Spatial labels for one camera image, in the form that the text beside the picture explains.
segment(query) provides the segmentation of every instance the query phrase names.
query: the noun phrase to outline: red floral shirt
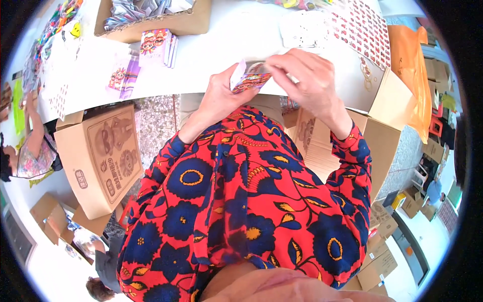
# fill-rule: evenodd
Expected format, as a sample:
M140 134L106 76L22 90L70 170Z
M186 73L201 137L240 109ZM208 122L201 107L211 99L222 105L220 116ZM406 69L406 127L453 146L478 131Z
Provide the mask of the red floral shirt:
M244 106L192 144L154 158L130 212L117 273L134 301L197 301L242 259L299 270L335 288L366 253L371 158L353 124L331 136L341 167L324 184L282 127Z

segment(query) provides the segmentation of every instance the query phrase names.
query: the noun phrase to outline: light blue shirt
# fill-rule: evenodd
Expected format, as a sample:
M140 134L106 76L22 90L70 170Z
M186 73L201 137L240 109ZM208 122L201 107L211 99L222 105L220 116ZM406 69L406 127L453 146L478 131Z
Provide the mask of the light blue shirt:
M429 186L427 186L426 194L429 197L428 204L434 205L441 199L441 183L440 180L433 180Z

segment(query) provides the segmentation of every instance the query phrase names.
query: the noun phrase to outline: orange plastic bag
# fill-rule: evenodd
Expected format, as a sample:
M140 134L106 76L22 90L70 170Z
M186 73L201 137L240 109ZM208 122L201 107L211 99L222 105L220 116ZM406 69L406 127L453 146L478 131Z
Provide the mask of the orange plastic bag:
M416 98L416 106L408 126L416 130L426 144L431 123L431 94L420 44L427 44L426 29L420 27L414 32L404 25L390 25L387 30L391 44L391 70Z

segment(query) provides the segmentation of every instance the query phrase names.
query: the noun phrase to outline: woman's right hand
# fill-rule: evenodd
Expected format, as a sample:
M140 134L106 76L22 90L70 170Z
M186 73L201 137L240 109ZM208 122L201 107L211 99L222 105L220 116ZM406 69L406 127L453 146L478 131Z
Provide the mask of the woman's right hand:
M269 57L265 66L287 95L324 122L338 139L349 136L352 119L335 92L334 65L330 61L293 48L284 55ZM288 73L299 82L289 79Z

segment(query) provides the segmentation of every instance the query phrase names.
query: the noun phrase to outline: curly hair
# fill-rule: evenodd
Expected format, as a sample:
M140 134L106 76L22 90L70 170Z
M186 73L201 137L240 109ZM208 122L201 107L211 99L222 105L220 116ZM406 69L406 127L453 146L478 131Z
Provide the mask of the curly hair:
M96 278L89 277L85 287L91 297L99 302L108 301L114 298L114 291L107 288L102 281Z
M0 132L0 179L4 182L10 181L12 176L12 167L10 167L10 155L5 154L3 151L3 133Z

